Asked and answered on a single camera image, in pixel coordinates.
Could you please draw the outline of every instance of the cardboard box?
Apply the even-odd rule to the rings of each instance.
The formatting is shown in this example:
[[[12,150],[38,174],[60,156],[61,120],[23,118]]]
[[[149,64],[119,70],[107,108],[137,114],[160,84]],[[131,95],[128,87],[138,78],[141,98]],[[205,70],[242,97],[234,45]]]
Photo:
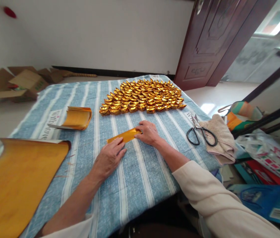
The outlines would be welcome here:
[[[8,69],[13,73],[15,76],[23,72],[24,70],[32,71],[33,73],[37,73],[36,69],[33,66],[16,66],[16,67],[8,67]]]
[[[9,86],[18,85],[24,90],[11,90]],[[26,69],[16,77],[5,69],[0,69],[0,99],[7,98],[13,102],[31,101],[37,99],[37,93],[49,84],[38,74]]]
[[[41,69],[38,71],[38,74],[41,75],[46,82],[51,84],[56,84],[64,80],[60,70],[54,68],[51,69],[51,71],[46,68]]]

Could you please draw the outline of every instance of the blue striped tablecloth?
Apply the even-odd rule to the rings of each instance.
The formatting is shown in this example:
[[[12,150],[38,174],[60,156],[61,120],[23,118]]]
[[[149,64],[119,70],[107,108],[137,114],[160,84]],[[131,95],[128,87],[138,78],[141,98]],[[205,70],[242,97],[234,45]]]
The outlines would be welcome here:
[[[128,79],[159,79],[168,81],[164,75],[147,75]],[[67,106],[90,107],[92,119],[84,131],[58,130],[52,139],[69,140],[72,148],[57,171],[35,215],[21,237],[34,237],[72,194],[79,182],[90,172],[93,163],[106,140],[134,128],[139,121],[153,122],[167,142],[191,160],[210,171],[220,167],[214,156],[205,150],[205,144],[191,145],[186,132],[192,123],[185,112],[197,114],[200,120],[210,118],[185,94],[184,110],[169,110],[147,114],[136,112],[118,116],[99,114],[99,107],[109,92],[125,80],[78,82],[57,84],[47,87],[40,93],[38,101],[20,125],[12,138],[41,139],[46,129],[47,119],[54,110],[62,109],[60,123],[65,120]],[[167,199],[180,190],[171,172],[153,147],[134,139],[126,143],[128,149],[117,170],[104,182],[95,195],[87,213],[93,213],[91,237],[106,237],[112,232],[139,216],[148,208]]]

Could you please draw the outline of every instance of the beige towel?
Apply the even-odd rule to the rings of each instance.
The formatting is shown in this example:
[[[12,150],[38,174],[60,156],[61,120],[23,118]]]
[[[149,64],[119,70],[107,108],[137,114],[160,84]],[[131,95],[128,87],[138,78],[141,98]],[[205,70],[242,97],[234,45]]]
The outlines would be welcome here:
[[[201,121],[199,124],[200,126],[212,131],[218,140],[217,145],[214,147],[206,144],[207,152],[215,155],[220,164],[233,164],[236,161],[236,143],[221,116],[215,114],[210,121]],[[213,136],[208,132],[205,132],[205,134],[209,143],[214,144],[215,140]]]

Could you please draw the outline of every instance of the baseboard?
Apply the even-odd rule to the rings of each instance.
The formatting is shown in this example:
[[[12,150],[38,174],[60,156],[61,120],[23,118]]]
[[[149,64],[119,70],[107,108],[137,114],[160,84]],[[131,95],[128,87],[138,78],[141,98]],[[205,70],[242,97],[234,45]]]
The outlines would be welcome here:
[[[68,70],[74,73],[88,73],[88,74],[96,74],[98,76],[110,76],[110,77],[122,77],[122,78],[135,78],[143,75],[157,73],[144,73],[144,72],[132,72],[132,71],[120,71],[120,70],[108,70],[108,69],[90,69],[90,68],[76,68],[76,67],[65,67],[65,66],[52,66],[56,69]],[[174,80],[174,74],[165,74],[170,80]]]

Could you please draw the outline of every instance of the scissors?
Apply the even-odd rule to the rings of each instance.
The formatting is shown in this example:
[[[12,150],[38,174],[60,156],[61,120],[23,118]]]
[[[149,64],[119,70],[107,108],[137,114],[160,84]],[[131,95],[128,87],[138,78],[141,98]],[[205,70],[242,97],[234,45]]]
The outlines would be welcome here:
[[[212,147],[216,146],[217,143],[218,143],[218,140],[217,140],[217,137],[215,136],[215,134],[214,134],[213,132],[211,132],[210,130],[206,129],[205,127],[201,127],[201,126],[200,126],[200,124],[198,123],[198,119],[197,119],[197,115],[196,115],[196,114],[195,114],[194,117],[192,117],[192,120],[193,120],[193,123],[194,123],[194,127],[192,127],[191,129],[189,129],[188,132],[186,133],[186,137],[187,137],[188,141],[189,141],[190,143],[192,143],[193,145],[200,145],[199,135],[196,133],[196,131],[197,131],[197,130],[201,130],[201,131],[202,131],[202,135],[203,135],[203,137],[204,137],[206,143],[207,143],[209,146],[212,146]],[[196,136],[196,138],[197,138],[197,143],[194,143],[194,142],[192,142],[192,141],[189,139],[189,133],[190,133],[191,131],[194,131],[195,136]],[[215,140],[215,142],[214,142],[213,144],[211,144],[211,143],[207,140],[207,137],[206,137],[204,131],[207,131],[209,134],[211,134],[211,135],[213,136],[213,138],[214,138],[214,140]]]

